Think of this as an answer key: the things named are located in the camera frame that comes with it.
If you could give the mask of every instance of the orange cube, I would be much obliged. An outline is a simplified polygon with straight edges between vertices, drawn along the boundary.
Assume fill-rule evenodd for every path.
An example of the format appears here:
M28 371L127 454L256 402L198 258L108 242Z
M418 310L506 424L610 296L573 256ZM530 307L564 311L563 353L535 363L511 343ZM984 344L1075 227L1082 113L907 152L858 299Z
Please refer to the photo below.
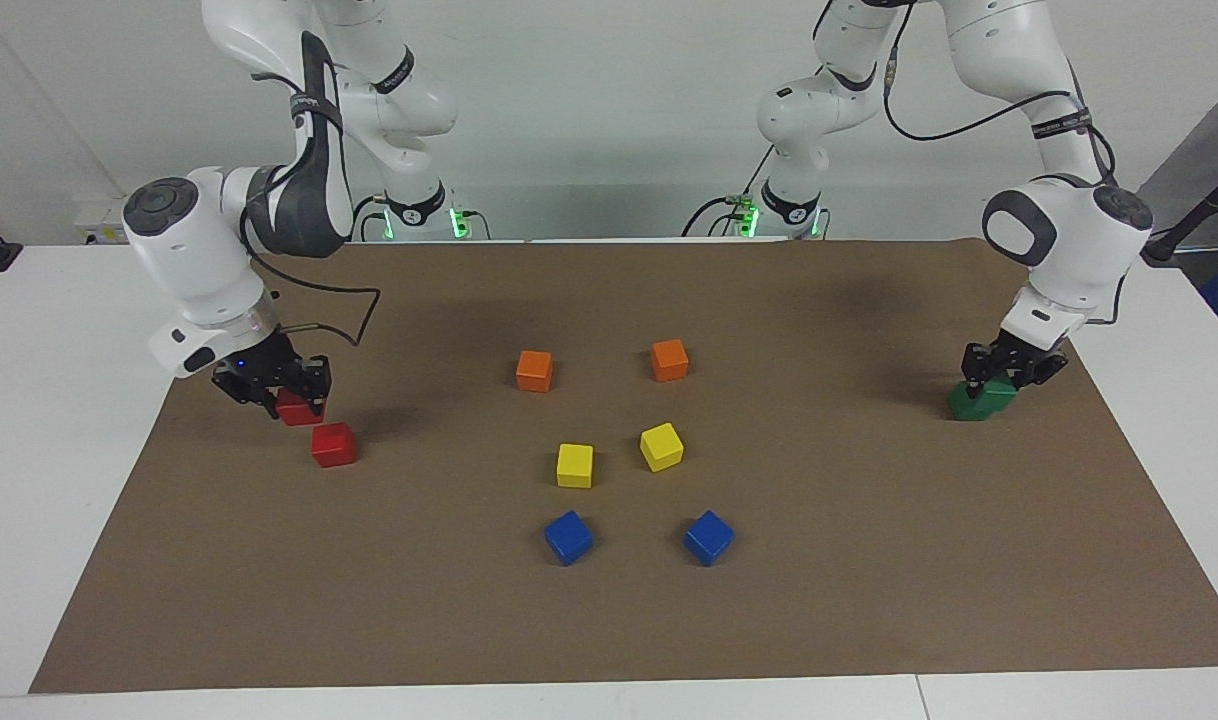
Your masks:
M688 355L685 352L685 344L678 340L655 344L653 365L657 381L683 381L688 375Z
M551 352L526 350L516 364L516 387L525 392L551 392L551 378L555 374L555 363Z

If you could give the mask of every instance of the wooden block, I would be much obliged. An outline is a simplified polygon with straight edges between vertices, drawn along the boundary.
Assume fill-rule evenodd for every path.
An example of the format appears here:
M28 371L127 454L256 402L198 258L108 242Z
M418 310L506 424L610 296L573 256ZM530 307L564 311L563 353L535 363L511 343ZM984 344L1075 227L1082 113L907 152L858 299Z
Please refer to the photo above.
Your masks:
M681 464L685 459L685 443L681 442L676 426L667 423L641 434L639 452L649 462L650 470L661 473Z
M1017 397L1017 387L1007 376L994 378L983 386L983 394L978 398L970 397L970 385L960 383L951 392L952 418L966 423L983 423L991 415L1002 413L1013 398Z
M685 344L678 340L655 344L650 362L654 379L659 383L682 381L688 375L688 355Z
M356 434L347 423L318 425L311 434L311 456L322 468L339 468L356 462Z
M591 489L591 465L596 448L590 445L563 445L555 461L555 482L563 489Z
M516 364L516 387L525 392L551 392L551 378L555 374L555 363L551 352L526 350Z
M715 512L706 510L685 534L685 547L710 568L733 542L733 529Z
M555 553L555 559L560 565L568 568L577 562L580 557L591 551L596 538L591 536L591 528L579 518L577 512L569 510L554 520L542 532L551 552Z
M280 422L290 428L303 425L320 425L325 420L325 404L320 403L320 414L312 409L312 403L290 392L287 387L280 387L276 394L276 415Z

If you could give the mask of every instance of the red cube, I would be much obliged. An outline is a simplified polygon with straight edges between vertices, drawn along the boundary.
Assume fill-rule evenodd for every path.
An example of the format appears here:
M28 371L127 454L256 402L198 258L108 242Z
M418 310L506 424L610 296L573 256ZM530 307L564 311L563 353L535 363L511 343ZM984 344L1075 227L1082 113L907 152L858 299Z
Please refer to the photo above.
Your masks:
M317 415L311 411L311 402L289 392L287 387L280 387L276 394L276 414L290 428L318 425L325 420L325 406L320 404L320 414Z
M322 468L339 468L356 462L356 432L347 423L322 425L311 432L311 456Z

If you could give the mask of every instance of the green cube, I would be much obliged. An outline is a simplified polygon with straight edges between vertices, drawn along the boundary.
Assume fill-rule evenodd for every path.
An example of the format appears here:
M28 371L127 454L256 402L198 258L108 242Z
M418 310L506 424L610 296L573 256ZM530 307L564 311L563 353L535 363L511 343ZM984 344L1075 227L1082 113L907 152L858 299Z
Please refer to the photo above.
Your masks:
M989 420L991 415L1001 413L1017 397L1017 387L1006 376L993 379L983 386L983 394L976 398L970 397L970 384L960 383L951 392L951 415L966 423L980 423Z

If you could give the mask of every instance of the white wall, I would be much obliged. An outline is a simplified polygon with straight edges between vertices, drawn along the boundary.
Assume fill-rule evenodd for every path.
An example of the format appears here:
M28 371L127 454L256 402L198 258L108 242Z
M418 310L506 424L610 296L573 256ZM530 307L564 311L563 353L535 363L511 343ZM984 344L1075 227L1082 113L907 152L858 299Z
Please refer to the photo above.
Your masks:
M1049 4L1121 152L1121 179L1139 186L1218 101L1218 0ZM702 200L741 190L765 149L756 100L816 67L810 30L823 1L397 5L418 61L462 100L459 127L432 141L446 179L501 236L587 238L674 234ZM28 74L69 123L62 143L88 146L125 190L292 155L284 90L255 85L209 45L199 0L0 0L0 37L21 65L0 73L0 221L23 240L52 236L69 196L108 184L45 160L58 152L52 133L39 138L29 108L11 100ZM957 82L937 6L917 10L894 102L922 132L998 106ZM976 233L987 197L1039 171L1021 117L933 145L873 119L829 150L838 236ZM356 157L356 190L375 190ZM19 206L39 192L52 201Z

